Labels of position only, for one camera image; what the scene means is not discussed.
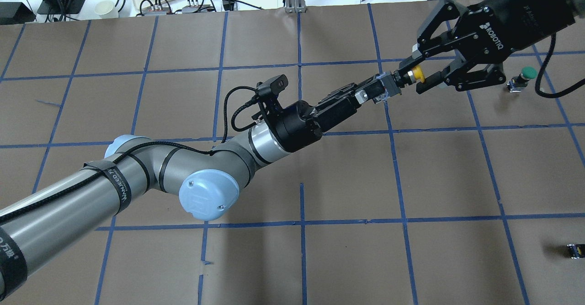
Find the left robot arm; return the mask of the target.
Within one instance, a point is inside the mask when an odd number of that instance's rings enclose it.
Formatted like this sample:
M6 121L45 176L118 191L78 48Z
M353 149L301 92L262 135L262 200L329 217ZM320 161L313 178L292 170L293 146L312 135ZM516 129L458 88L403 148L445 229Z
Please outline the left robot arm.
M258 105L253 123L211 150L122 135L103 159L1 211L1 298L103 221L126 210L149 190L177 195L183 209L201 221L221 217L261 168L317 142L324 132L355 115L363 103L400 94L375 75L351 83L317 105L279 103L286 76L255 87L244 110Z

